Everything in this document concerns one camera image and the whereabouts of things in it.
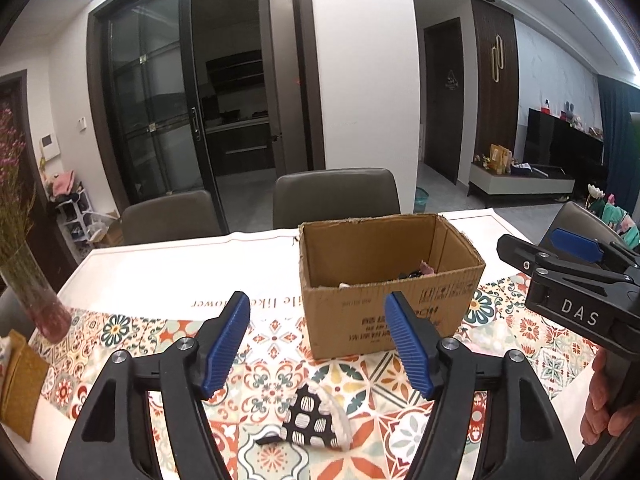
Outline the person's right hand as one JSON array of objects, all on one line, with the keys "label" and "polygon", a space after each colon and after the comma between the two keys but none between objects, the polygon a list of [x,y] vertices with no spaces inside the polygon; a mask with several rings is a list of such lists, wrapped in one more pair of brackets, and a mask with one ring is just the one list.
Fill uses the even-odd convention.
[{"label": "person's right hand", "polygon": [[589,384],[585,413],[580,422],[580,435],[585,445],[595,445],[606,432],[620,437],[639,417],[639,400],[623,406],[613,414],[608,412],[608,378],[605,375],[606,351],[600,349],[592,361],[593,376]]}]

